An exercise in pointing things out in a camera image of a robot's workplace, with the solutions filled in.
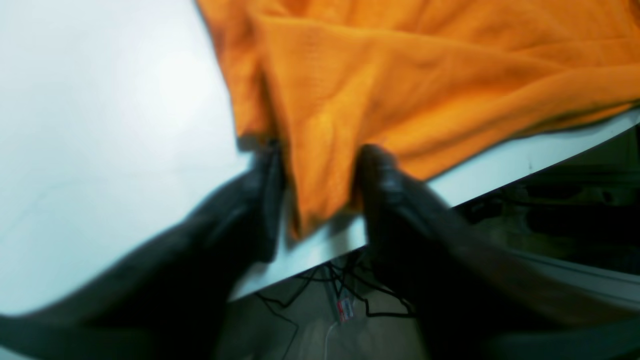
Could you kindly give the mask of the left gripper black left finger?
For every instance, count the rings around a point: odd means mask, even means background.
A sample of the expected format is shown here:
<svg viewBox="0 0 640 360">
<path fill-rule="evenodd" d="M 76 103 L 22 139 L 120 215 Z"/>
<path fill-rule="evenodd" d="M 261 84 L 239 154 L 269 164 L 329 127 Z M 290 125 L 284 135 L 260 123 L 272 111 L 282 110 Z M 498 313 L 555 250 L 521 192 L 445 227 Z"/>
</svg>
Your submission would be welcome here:
<svg viewBox="0 0 640 360">
<path fill-rule="evenodd" d="M 1 317 L 1 346 L 37 360 L 208 360 L 226 303 L 277 251 L 286 178 L 281 146 L 173 227 L 42 309 Z"/>
</svg>

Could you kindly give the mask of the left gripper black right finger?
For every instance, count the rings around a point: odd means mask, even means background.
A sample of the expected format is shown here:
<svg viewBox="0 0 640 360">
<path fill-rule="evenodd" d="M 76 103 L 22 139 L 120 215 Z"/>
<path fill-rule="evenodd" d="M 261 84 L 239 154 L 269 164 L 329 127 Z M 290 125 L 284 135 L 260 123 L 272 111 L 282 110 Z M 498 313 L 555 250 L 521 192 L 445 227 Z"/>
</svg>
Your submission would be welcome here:
<svg viewBox="0 0 640 360">
<path fill-rule="evenodd" d="M 639 358 L 637 311 L 482 239 L 384 148 L 360 148 L 354 182 L 374 276 L 413 307 L 432 360 Z"/>
</svg>

